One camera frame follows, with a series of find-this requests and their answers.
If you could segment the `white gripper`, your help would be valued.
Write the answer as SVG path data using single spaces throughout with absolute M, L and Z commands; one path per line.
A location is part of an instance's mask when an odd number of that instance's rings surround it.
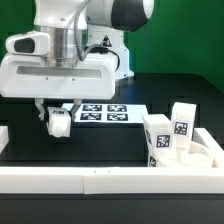
M 51 37 L 31 31 L 6 40 L 8 53 L 0 65 L 0 94 L 3 97 L 37 98 L 35 106 L 41 121 L 45 99 L 74 99 L 70 109 L 75 120 L 81 99 L 111 99 L 115 94 L 116 57 L 89 53 L 73 68 L 50 67 Z

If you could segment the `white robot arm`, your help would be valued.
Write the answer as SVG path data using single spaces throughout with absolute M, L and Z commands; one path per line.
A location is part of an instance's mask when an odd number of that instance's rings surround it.
M 6 40 L 0 63 L 0 95 L 33 98 L 41 114 L 43 101 L 65 99 L 77 109 L 86 99 L 115 94 L 122 55 L 104 54 L 104 35 L 134 32 L 153 13 L 154 0 L 35 0 L 34 29 Z

